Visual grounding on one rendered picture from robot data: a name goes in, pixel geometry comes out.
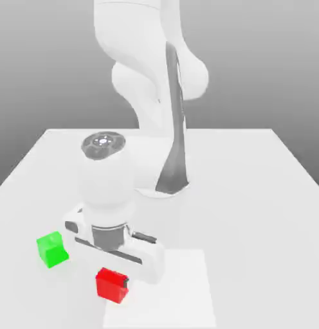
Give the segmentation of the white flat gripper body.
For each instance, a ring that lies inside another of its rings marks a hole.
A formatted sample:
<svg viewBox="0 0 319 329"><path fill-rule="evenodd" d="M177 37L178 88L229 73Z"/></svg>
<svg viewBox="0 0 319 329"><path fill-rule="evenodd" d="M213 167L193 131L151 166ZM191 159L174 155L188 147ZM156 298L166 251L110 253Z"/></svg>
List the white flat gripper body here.
<svg viewBox="0 0 319 329"><path fill-rule="evenodd" d="M157 284L165 271L165 248L157 238L133 231L125 243L114 251L105 251L87 240L75 237L78 246L94 253L87 257L101 267L120 272L130 279Z"/></svg>

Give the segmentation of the small red cube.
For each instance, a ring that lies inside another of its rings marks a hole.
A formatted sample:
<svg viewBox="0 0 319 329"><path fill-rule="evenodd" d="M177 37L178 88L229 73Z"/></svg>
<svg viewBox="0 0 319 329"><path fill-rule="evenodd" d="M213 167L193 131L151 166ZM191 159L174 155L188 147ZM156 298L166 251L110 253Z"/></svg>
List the small red cube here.
<svg viewBox="0 0 319 329"><path fill-rule="evenodd" d="M129 292L127 275L101 268L95 278L96 291L101 298L120 304Z"/></svg>

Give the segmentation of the small green cube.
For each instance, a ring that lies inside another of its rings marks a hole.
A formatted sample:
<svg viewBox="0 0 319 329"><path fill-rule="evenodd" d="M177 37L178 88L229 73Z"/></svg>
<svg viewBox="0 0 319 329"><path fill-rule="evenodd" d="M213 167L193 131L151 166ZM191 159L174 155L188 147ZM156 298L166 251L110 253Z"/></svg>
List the small green cube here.
<svg viewBox="0 0 319 329"><path fill-rule="evenodd" d="M39 256L47 268L52 268L69 259L64 248L62 235L54 231L37 239Z"/></svg>

